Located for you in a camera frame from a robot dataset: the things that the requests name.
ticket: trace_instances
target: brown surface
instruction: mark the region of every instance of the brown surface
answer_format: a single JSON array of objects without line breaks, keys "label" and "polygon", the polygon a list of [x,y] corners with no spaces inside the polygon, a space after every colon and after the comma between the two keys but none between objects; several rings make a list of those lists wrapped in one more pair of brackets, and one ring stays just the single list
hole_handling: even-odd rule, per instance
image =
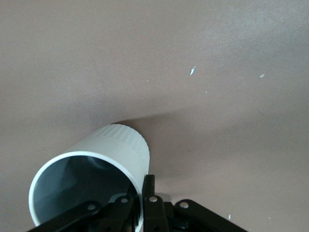
[{"label": "brown surface", "polygon": [[308,14],[307,0],[2,1],[0,231],[33,227],[44,163],[123,120],[174,203],[308,231]]}]

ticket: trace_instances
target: white speck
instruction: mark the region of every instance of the white speck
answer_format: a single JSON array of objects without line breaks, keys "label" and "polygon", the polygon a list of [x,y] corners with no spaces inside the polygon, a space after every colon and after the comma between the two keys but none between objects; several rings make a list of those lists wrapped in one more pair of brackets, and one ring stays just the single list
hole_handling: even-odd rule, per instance
[{"label": "white speck", "polygon": [[190,76],[194,73],[195,68],[196,68],[196,66],[194,66],[194,67],[191,69]]}]

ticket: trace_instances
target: silver screw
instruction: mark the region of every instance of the silver screw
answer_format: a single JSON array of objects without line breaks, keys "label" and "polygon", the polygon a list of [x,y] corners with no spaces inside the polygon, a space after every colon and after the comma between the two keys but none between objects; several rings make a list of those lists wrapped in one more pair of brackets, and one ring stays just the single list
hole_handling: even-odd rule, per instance
[{"label": "silver screw", "polygon": [[88,207],[87,207],[87,210],[93,210],[95,209],[96,206],[94,204],[90,204]]},{"label": "silver screw", "polygon": [[158,199],[156,197],[149,198],[150,202],[156,202]]},{"label": "silver screw", "polygon": [[121,199],[121,203],[127,203],[127,198]]},{"label": "silver screw", "polygon": [[187,209],[187,208],[189,208],[189,204],[187,202],[181,202],[180,207],[183,208],[183,209]]}]

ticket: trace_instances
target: white cup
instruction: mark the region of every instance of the white cup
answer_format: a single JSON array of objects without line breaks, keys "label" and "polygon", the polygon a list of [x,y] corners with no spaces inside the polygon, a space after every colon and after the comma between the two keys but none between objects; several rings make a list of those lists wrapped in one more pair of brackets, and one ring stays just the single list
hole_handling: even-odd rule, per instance
[{"label": "white cup", "polygon": [[29,208],[36,226],[85,201],[105,206],[122,195],[140,199],[149,169],[149,149],[134,129],[112,124],[97,130],[36,173],[29,190]]}]

